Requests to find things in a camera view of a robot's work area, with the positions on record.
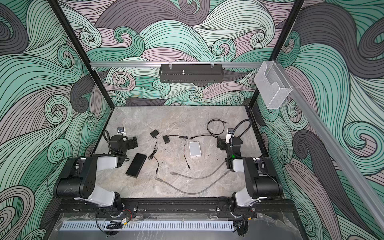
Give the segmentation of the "black network switch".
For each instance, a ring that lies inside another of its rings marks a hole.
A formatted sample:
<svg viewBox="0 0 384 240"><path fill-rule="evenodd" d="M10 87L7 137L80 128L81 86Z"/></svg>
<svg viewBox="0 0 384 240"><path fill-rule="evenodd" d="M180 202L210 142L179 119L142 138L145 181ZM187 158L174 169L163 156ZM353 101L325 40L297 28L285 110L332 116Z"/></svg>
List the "black network switch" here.
<svg viewBox="0 0 384 240"><path fill-rule="evenodd" d="M131 162L128 170L126 171L126 176L137 178L145 161L147 159L147 156L144 154L136 153L133 161Z"/></svg>

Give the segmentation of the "black power adapter with cable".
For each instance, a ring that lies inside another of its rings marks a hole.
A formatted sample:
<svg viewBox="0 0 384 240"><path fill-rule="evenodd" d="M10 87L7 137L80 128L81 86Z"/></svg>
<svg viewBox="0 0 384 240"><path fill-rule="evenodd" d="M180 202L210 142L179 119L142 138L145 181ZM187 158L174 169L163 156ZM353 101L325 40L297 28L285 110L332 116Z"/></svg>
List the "black power adapter with cable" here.
<svg viewBox="0 0 384 240"><path fill-rule="evenodd" d="M157 158L155 157L155 154L157 153L158 151L158 148L157 148L157 144L158 144L158 138L157 136L159 135L159 131L158 130L153 130L151 133L150 133L151 137L154 138L156 140L155 142L155 146L153 148L153 151L152 153L148 156L148 159L149 160L152 160L152 159L155 159L156 162L157 162L157 168L156 168L156 175L158 174L158 170L159 170L159 167L160 167L160 163L159 161L157 160Z"/></svg>

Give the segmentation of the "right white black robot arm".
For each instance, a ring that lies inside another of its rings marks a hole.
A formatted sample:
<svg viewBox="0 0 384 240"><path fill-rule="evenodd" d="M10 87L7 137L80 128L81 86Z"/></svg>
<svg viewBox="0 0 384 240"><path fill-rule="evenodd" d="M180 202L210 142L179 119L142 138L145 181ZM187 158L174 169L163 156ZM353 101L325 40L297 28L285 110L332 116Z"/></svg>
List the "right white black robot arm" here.
<svg viewBox="0 0 384 240"><path fill-rule="evenodd" d="M235 128L228 128L225 139L218 138L217 148L225 151L225 163L231 172L243 173L245 187L232 194L231 210L252 207L262 200L279 199L283 187L278 182L276 170L270 158L244 157L241 153L241 137L251 128L249 119L242 120Z"/></svg>

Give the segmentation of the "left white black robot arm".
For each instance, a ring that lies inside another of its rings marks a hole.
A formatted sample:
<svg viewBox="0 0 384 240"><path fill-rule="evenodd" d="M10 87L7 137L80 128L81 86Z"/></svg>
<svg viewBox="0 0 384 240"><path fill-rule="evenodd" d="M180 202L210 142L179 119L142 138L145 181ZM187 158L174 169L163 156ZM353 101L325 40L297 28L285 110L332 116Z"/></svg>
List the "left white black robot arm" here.
<svg viewBox="0 0 384 240"><path fill-rule="evenodd" d="M84 200L101 208L114 208L118 213L124 209L120 194L108 191L96 184L97 172L122 167L130 159L126 153L138 147L136 137L115 135L111 138L104 132L109 154L89 157L70 157L53 187L53 196L62 200Z"/></svg>

